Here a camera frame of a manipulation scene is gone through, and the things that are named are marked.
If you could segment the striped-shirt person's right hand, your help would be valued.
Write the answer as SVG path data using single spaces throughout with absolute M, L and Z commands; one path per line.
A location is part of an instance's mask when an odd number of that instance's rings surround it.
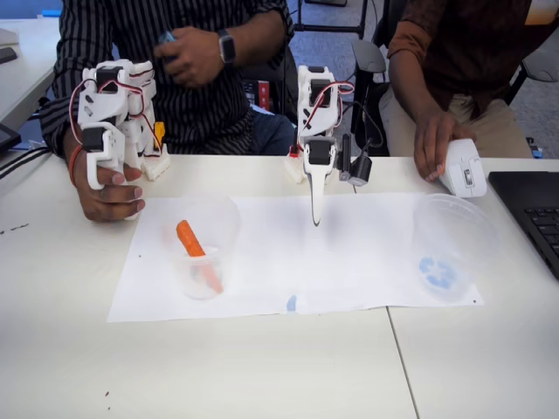
M 145 208 L 143 191 L 132 184 L 141 177 L 138 168 L 124 165 L 123 172 L 97 167 L 101 189 L 92 189 L 87 180 L 86 152 L 77 147 L 68 162 L 71 181 L 77 190 L 85 217 L 93 222 L 125 220 Z

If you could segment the brown-shirt person's right hand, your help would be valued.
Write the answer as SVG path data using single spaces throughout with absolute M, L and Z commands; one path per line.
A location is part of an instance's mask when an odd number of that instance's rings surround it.
M 433 109 L 420 115 L 413 157 L 421 177 L 434 182 L 443 175 L 450 142 L 462 139 L 476 141 L 476 134 L 459 124 L 451 113 Z

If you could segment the striped-shirt person's left hand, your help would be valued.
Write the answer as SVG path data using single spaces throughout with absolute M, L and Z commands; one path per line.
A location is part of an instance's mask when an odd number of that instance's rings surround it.
M 174 41 L 159 44 L 154 55 L 165 61 L 166 73 L 178 84 L 198 88 L 210 84 L 224 69 L 216 32 L 184 27 L 172 32 Z

